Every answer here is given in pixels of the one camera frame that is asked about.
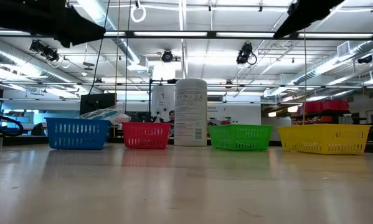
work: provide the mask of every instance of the green basket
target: green basket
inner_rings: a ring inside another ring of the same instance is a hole
[[[264,151],[273,126],[228,124],[209,128],[212,147],[233,151]]]

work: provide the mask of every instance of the blue basket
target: blue basket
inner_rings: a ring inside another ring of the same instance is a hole
[[[110,121],[45,118],[52,149],[102,150],[107,142]]]

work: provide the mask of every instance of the person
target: person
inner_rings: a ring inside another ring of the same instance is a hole
[[[170,137],[174,137],[174,127],[175,127],[175,111],[174,110],[171,110],[169,113],[168,113],[168,118],[169,118],[169,121],[168,123],[171,124],[171,128],[169,130],[170,132]]]

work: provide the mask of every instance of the product label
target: product label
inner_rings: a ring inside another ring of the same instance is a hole
[[[201,89],[178,90],[176,92],[175,137],[205,139],[207,107]]]

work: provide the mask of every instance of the yellow basket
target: yellow basket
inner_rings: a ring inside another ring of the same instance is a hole
[[[278,127],[284,150],[318,154],[361,155],[370,125],[311,124]]]

